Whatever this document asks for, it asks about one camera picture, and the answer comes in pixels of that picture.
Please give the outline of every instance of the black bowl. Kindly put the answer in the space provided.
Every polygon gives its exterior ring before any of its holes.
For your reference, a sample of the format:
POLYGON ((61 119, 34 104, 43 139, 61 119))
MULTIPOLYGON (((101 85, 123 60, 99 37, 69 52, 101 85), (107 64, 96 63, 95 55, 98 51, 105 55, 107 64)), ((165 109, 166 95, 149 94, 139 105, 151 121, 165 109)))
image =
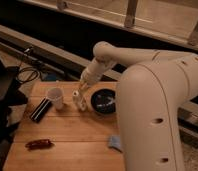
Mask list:
POLYGON ((115 91, 110 89, 100 89, 91 96, 93 109, 101 114, 111 114, 115 112, 115 91))

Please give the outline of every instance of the white cup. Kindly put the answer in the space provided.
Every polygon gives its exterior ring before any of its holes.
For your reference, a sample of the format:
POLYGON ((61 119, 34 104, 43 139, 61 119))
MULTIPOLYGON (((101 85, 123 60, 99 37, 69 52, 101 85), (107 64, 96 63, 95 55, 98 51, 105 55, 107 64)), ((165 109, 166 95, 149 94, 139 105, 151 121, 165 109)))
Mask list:
POLYGON ((51 101, 56 110, 63 108, 63 93, 60 88, 54 87, 47 90, 46 98, 51 101))

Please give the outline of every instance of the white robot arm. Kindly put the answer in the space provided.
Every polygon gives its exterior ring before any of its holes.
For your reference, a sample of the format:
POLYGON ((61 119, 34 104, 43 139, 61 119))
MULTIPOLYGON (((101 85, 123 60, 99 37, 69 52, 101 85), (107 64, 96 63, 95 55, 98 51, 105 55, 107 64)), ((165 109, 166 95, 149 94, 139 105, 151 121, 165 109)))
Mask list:
POLYGON ((130 66, 116 87, 116 113, 127 171, 184 171, 177 109, 198 95, 198 55, 188 52, 94 47, 73 98, 86 109, 83 93, 116 63, 130 66))

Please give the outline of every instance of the cable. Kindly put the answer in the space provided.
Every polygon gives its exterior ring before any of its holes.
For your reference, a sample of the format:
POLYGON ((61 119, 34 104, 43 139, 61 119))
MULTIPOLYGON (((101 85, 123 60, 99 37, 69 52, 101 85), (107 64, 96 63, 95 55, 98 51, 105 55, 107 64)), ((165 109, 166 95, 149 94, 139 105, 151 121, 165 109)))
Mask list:
POLYGON ((55 75, 59 75, 59 73, 53 71, 52 69, 49 69, 45 66, 45 64, 39 60, 33 60, 29 58, 29 55, 33 52, 33 47, 29 47, 27 48, 22 56, 21 56, 21 62, 19 64, 19 73, 16 77, 16 79, 21 83, 21 84, 25 84, 27 82, 33 81, 37 78, 40 78, 41 80, 43 80, 42 78, 42 74, 55 74, 55 75), (25 59, 28 59, 30 62, 30 65, 32 65, 31 67, 25 67, 22 68, 22 64, 24 62, 25 59), (22 77, 25 75, 25 73, 29 73, 29 75, 26 77, 26 79, 22 79, 22 77))

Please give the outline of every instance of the wooden table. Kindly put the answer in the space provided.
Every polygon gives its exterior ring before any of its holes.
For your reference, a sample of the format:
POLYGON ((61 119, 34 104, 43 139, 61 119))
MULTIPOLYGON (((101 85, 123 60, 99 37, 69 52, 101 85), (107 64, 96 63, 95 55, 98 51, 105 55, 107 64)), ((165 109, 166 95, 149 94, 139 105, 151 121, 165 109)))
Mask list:
POLYGON ((118 134, 116 115, 100 116, 90 105, 93 92, 115 89, 115 82, 101 82, 86 93, 88 110, 80 112, 72 102, 77 82, 37 82, 29 97, 23 119, 9 151, 4 171, 124 171, 123 155, 108 148, 108 137, 118 134), (40 123, 29 115, 50 87, 64 93, 64 109, 49 109, 40 123), (25 144, 36 139, 50 139, 50 149, 28 151, 25 144))

